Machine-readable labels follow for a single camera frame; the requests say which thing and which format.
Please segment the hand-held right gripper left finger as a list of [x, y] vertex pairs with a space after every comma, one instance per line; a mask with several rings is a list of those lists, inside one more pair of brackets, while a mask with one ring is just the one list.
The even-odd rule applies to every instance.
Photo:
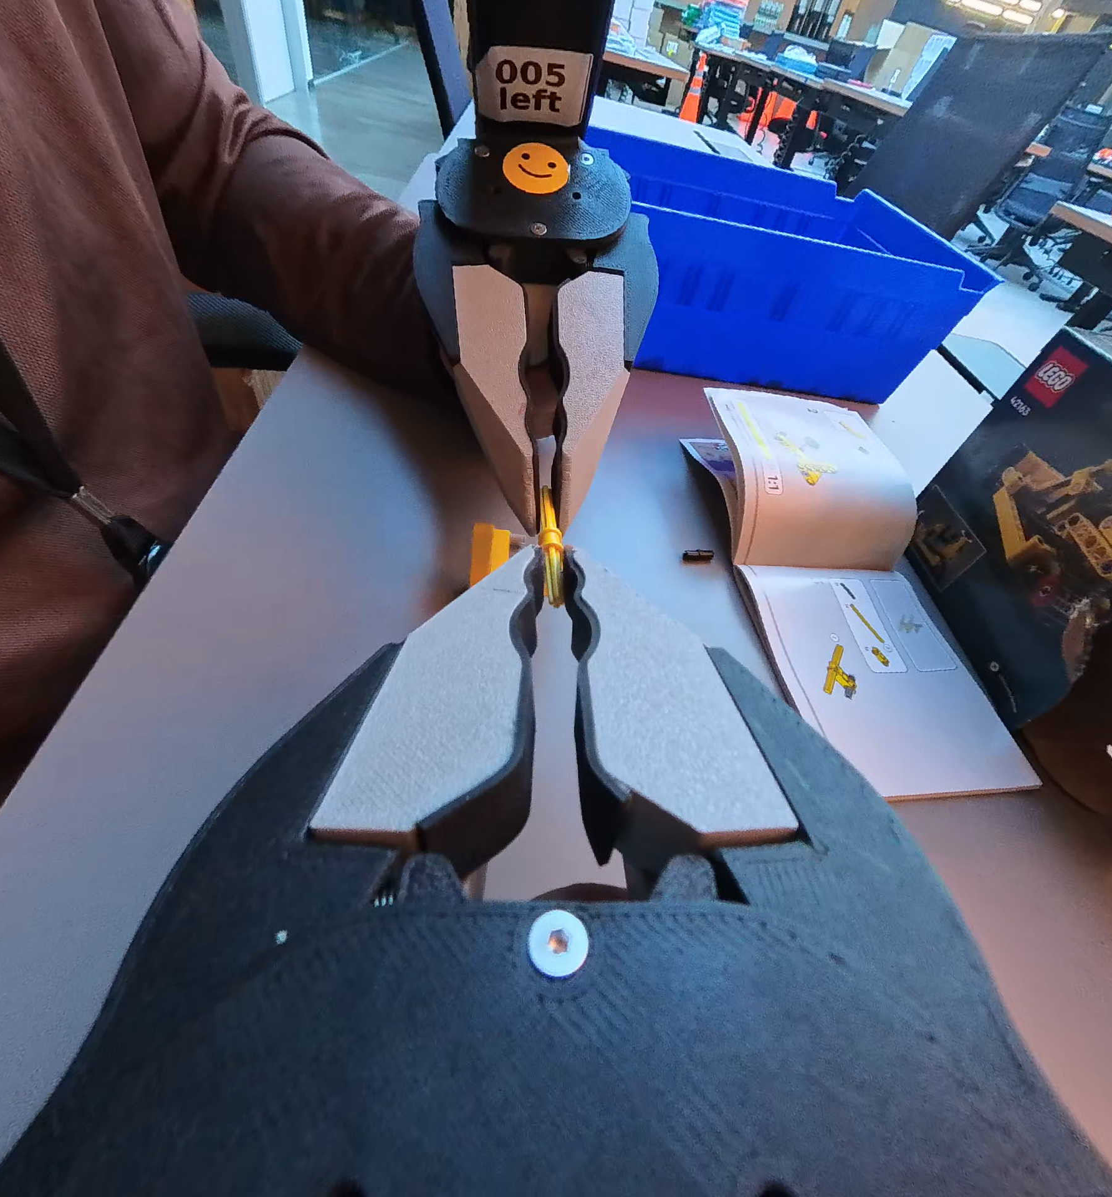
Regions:
[[399, 646], [309, 830], [458, 876], [499, 854], [530, 812], [537, 548], [521, 548]]

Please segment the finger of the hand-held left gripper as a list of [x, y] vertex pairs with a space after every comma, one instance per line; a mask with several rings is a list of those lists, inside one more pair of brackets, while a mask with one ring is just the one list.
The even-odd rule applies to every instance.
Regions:
[[537, 532], [536, 445], [523, 386], [526, 305], [519, 283], [491, 265], [453, 268], [458, 360], [455, 381], [506, 502], [526, 533]]
[[624, 278], [585, 272], [565, 281], [554, 303], [554, 336], [563, 355], [561, 434], [554, 480], [558, 524], [576, 517], [624, 395]]

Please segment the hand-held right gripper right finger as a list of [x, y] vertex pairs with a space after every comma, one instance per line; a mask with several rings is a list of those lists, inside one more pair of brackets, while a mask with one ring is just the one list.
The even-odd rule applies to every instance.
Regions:
[[677, 854], [786, 841], [799, 821], [703, 640], [582, 548], [565, 556], [574, 745], [595, 858], [646, 896]]

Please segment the yellow lego axle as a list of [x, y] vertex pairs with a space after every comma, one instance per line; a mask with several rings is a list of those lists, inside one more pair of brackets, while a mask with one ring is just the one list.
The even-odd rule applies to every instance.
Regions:
[[560, 607], [563, 605], [563, 532], [550, 486], [539, 487], [537, 546], [545, 567], [545, 598], [550, 605]]

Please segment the yellow lego beam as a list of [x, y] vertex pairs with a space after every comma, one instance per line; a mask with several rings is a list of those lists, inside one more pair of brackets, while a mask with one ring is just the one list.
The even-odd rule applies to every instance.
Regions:
[[504, 565], [514, 552], [526, 545], [526, 535], [499, 528], [488, 521], [473, 524], [469, 587], [480, 583], [491, 570]]

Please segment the open lego instruction booklet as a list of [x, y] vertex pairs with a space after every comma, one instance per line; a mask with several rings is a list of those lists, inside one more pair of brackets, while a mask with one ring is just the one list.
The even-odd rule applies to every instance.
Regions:
[[731, 559], [792, 705], [889, 801], [1025, 791], [1040, 778], [896, 565], [908, 471], [861, 414], [707, 386], [736, 467]]

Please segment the black lego set box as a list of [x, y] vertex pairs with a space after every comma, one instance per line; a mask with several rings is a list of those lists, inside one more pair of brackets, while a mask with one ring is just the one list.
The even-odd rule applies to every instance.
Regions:
[[1112, 813], [1112, 331], [1022, 368], [922, 489], [909, 557], [1005, 725]]

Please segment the folded paper leaflet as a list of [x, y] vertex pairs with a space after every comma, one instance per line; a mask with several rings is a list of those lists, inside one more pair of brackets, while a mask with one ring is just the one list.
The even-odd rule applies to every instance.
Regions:
[[718, 482], [720, 487], [727, 491], [736, 489], [736, 467], [731, 456], [731, 449], [725, 440], [720, 438], [681, 438], [681, 447], [690, 460], [707, 469]]

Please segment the blue plastic bin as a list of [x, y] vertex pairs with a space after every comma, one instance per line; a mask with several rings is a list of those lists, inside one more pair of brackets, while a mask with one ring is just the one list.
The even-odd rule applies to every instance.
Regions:
[[871, 191], [591, 127], [650, 220], [635, 366], [885, 401], [1000, 278]]

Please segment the long cluttered office desk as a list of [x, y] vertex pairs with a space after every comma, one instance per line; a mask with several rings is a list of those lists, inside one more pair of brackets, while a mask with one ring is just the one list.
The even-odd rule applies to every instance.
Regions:
[[878, 138], [898, 121], [909, 101], [887, 92], [838, 79], [817, 77], [755, 51], [733, 49], [696, 38], [696, 66], [705, 68], [696, 121], [736, 130], [751, 145], [771, 130], [779, 101], [793, 110], [779, 132], [773, 163], [788, 169], [808, 150], [825, 123], [836, 123], [856, 139]]

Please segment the black desk partition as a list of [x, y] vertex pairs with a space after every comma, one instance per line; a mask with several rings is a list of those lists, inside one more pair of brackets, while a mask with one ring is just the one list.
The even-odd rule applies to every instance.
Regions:
[[1057, 115], [1110, 33], [955, 40], [843, 196], [874, 191], [944, 239]]

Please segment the person's torso in brown sweater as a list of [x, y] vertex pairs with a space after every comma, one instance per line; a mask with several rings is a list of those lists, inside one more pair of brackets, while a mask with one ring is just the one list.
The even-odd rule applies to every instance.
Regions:
[[[175, 202], [248, 99], [178, 1], [0, 1], [0, 338], [109, 508], [175, 537], [236, 436]], [[0, 475], [0, 804], [132, 603], [99, 530]]]

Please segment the black office chair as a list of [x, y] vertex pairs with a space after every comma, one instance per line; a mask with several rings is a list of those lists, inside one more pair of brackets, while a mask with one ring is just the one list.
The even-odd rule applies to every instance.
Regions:
[[1040, 266], [1029, 255], [1025, 243], [1036, 235], [1055, 202], [1071, 198], [1110, 127], [1112, 114], [1097, 104], [1066, 106], [1058, 112], [1042, 138], [1049, 152], [1036, 160], [992, 208], [1005, 220], [1000, 239], [992, 244], [968, 246], [968, 254], [979, 261], [1024, 265], [1029, 290], [1038, 290]]

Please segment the wooden office desk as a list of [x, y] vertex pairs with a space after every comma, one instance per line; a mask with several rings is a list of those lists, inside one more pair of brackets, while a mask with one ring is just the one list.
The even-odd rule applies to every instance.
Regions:
[[1095, 329], [1112, 311], [1112, 215], [1070, 202], [1055, 202], [1049, 215], [1075, 230], [1057, 268], [1079, 278], [1081, 287], [1060, 309], [1071, 311], [1070, 327]]

